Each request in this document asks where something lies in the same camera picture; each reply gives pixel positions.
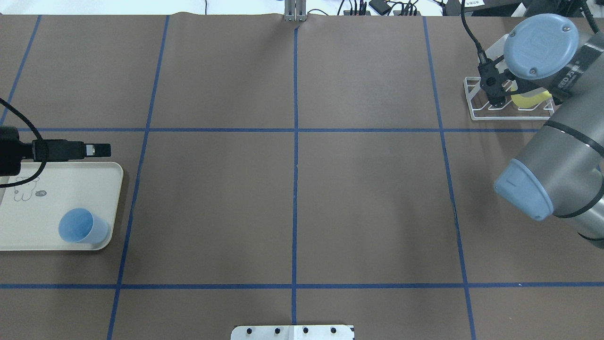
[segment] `cartoon drawing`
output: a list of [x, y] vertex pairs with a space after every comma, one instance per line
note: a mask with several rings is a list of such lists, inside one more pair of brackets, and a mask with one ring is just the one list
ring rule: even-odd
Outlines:
[[[25, 180], [26, 177], [17, 177], [17, 181]], [[34, 195], [34, 190], [36, 189], [37, 182], [40, 180], [40, 177], [35, 180], [26, 183], [24, 185], [14, 187], [14, 200], [16, 202], [19, 201], [28, 201]]]

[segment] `blue joint cap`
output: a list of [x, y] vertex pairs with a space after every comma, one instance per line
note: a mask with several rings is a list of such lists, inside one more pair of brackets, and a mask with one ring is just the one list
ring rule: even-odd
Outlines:
[[517, 77], [536, 80], [560, 71], [579, 46], [579, 30], [556, 14], [540, 14], [522, 21], [508, 35], [503, 49], [506, 64]]
[[541, 182], [517, 159], [512, 159], [495, 181], [495, 192], [534, 220], [541, 221], [554, 212], [554, 205]]

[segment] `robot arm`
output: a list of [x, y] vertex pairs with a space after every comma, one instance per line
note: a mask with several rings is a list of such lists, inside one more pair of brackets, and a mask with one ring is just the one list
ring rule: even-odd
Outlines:
[[604, 249], [604, 34], [567, 18], [530, 17], [510, 33], [504, 56], [516, 80], [564, 100], [495, 182], [495, 191], [535, 220], [564, 218]]

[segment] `wire rack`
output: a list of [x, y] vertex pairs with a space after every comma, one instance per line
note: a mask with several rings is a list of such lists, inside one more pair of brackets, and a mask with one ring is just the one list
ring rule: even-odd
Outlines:
[[[489, 104], [486, 94], [480, 90], [480, 77], [466, 77], [463, 85], [472, 120], [548, 120], [555, 111], [552, 99], [531, 108], [519, 108], [509, 96], [502, 107], [496, 108]], [[503, 86], [509, 91], [512, 81], [508, 80]]]

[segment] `metal plate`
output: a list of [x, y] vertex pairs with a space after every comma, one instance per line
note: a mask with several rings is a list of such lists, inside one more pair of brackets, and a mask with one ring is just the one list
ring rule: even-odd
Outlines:
[[351, 325], [238, 326], [231, 340], [354, 340]]

